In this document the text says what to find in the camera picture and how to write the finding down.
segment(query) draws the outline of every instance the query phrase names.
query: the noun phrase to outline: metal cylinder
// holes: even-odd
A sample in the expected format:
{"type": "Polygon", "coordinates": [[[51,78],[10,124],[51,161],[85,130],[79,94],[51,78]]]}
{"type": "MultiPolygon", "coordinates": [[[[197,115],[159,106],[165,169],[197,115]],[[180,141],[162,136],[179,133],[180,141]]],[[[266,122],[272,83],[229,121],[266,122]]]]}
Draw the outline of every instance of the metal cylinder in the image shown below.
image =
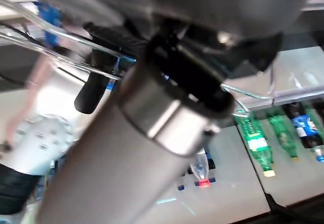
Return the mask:
{"type": "Polygon", "coordinates": [[[67,155],[37,223],[132,223],[189,165],[209,122],[161,73],[136,65],[67,155]]]}

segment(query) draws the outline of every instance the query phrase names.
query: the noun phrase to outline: bottle label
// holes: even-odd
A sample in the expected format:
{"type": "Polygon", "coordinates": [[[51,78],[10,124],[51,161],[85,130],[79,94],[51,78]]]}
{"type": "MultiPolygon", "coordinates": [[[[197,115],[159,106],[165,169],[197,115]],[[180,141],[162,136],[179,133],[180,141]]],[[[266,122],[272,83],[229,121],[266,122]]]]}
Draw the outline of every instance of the bottle label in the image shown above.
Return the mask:
{"type": "Polygon", "coordinates": [[[299,137],[307,137],[318,134],[317,127],[308,115],[301,115],[292,119],[299,137]]]}
{"type": "Polygon", "coordinates": [[[249,149],[252,151],[257,151],[259,148],[268,146],[267,141],[264,139],[264,137],[249,140],[248,145],[249,145],[249,149]]]}

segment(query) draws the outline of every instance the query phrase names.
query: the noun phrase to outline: clear plastic bottle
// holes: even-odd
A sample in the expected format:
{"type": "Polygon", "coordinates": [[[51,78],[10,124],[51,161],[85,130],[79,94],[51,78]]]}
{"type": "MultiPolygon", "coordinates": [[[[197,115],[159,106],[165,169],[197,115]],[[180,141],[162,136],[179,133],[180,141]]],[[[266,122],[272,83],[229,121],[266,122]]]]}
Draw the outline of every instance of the clear plastic bottle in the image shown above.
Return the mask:
{"type": "Polygon", "coordinates": [[[201,149],[190,164],[192,173],[197,177],[200,187],[207,187],[210,185],[208,179],[209,167],[208,159],[205,150],[201,149]]]}
{"type": "Polygon", "coordinates": [[[316,160],[319,162],[324,162],[324,146],[317,146],[313,148],[316,160]]]}

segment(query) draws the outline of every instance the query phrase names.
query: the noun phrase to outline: green plastic bottle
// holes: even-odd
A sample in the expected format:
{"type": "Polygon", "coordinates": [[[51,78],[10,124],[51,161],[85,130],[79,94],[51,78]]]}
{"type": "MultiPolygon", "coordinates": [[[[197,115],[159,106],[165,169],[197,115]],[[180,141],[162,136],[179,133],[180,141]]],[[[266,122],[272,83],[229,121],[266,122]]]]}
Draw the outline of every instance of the green plastic bottle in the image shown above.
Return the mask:
{"type": "Polygon", "coordinates": [[[269,122],[279,140],[281,147],[289,154],[292,160],[297,161],[297,148],[293,137],[286,127],[284,118],[281,115],[269,116],[269,122]]]}
{"type": "Polygon", "coordinates": [[[275,176],[272,169],[272,150],[265,140],[260,123],[253,117],[252,113],[248,118],[235,117],[235,120],[241,126],[248,149],[253,158],[261,165],[263,174],[266,177],[275,176]]]}

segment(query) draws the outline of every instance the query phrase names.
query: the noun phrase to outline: soda bottle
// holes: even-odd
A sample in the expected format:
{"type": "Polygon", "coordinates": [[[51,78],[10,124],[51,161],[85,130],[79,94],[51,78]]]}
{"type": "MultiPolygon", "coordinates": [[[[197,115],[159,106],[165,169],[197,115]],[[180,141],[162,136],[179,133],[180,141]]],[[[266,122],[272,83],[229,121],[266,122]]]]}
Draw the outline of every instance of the soda bottle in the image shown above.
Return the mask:
{"type": "Polygon", "coordinates": [[[294,125],[304,148],[312,149],[317,161],[324,161],[324,155],[322,154],[323,140],[303,105],[301,103],[291,103],[283,105],[282,108],[294,125]]]}
{"type": "Polygon", "coordinates": [[[248,118],[235,117],[235,120],[241,126],[248,149],[252,157],[261,165],[263,174],[266,177],[275,176],[272,169],[272,150],[265,140],[260,123],[253,117],[252,113],[248,118]]]}
{"type": "MultiPolygon", "coordinates": [[[[319,136],[324,139],[324,131],[320,126],[320,123],[315,115],[315,112],[309,106],[305,107],[306,113],[309,115],[310,119],[318,126],[317,131],[319,136]]],[[[317,161],[324,162],[324,145],[311,148],[311,151],[315,154],[317,161]]]]}
{"type": "Polygon", "coordinates": [[[281,147],[289,154],[292,160],[298,160],[296,144],[287,129],[281,115],[269,115],[268,120],[279,140],[281,147]]]}

